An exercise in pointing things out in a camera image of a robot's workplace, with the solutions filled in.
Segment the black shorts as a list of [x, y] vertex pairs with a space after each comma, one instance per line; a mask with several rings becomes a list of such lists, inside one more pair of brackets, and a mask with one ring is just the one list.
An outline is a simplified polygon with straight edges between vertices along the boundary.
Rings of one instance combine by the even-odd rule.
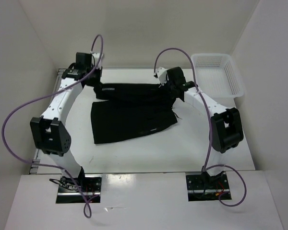
[[96, 145], [152, 135], [177, 123], [175, 99], [160, 84], [99, 83], [92, 103]]

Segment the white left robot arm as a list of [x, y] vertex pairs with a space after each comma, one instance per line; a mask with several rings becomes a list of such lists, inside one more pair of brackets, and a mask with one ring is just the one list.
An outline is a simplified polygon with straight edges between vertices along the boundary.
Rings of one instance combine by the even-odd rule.
[[37, 149], [48, 155], [61, 170], [60, 184], [70, 186], [74, 191], [82, 191], [87, 179], [70, 150], [72, 138], [65, 124], [76, 98], [84, 86], [100, 82], [102, 73], [102, 53], [76, 54], [76, 61], [61, 71], [60, 87], [48, 108], [40, 117], [33, 117], [30, 128]]

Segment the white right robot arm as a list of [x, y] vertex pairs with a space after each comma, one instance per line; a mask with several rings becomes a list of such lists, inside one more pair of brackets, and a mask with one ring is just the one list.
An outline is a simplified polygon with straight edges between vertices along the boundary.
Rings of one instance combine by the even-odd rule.
[[244, 139], [240, 113], [227, 108], [205, 94], [193, 81], [187, 82], [180, 67], [165, 70], [164, 86], [170, 93], [208, 118], [208, 153], [202, 167], [201, 183], [212, 188], [224, 171], [227, 156]]

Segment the white plastic basket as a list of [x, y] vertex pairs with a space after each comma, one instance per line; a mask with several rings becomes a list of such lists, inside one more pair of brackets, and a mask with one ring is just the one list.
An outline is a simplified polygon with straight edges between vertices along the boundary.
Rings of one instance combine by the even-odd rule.
[[244, 95], [240, 71], [232, 57], [220, 53], [191, 56], [196, 81], [211, 98], [238, 98]]

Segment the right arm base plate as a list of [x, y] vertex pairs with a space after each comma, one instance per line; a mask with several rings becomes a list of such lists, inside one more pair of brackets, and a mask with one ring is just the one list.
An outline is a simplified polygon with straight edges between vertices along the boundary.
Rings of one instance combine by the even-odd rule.
[[220, 173], [212, 179], [204, 180], [200, 172], [187, 173], [185, 175], [188, 201], [214, 201], [231, 200], [230, 188], [226, 173]]

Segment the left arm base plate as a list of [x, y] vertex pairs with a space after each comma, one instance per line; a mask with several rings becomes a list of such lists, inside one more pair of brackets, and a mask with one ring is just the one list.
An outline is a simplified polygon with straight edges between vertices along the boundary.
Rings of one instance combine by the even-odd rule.
[[[56, 203], [57, 204], [74, 204], [84, 203], [84, 200], [70, 179], [61, 177], [60, 179], [49, 179], [50, 182], [58, 185], [58, 192]], [[84, 185], [80, 185], [80, 188], [85, 198], [90, 203], [100, 203], [101, 199], [101, 174], [86, 174]]]

